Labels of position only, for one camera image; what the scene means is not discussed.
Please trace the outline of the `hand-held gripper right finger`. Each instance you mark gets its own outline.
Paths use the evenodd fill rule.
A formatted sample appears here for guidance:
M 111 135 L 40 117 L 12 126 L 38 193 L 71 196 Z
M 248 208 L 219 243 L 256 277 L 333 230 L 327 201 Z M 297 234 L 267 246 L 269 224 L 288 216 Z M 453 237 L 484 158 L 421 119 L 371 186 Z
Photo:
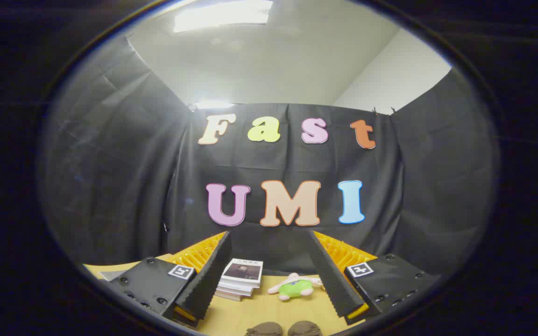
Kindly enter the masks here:
M 307 234 L 307 252 L 349 325 L 398 310 L 440 279 L 395 254 L 377 257 L 316 231 Z

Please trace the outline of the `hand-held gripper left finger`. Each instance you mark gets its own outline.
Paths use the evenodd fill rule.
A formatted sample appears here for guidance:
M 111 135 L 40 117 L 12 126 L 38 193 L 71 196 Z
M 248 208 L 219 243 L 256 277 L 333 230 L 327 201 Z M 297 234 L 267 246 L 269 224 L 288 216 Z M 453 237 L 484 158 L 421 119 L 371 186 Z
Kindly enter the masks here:
M 229 232 L 220 232 L 168 260 L 145 258 L 102 283 L 132 306 L 196 328 L 205 319 L 231 251 Z

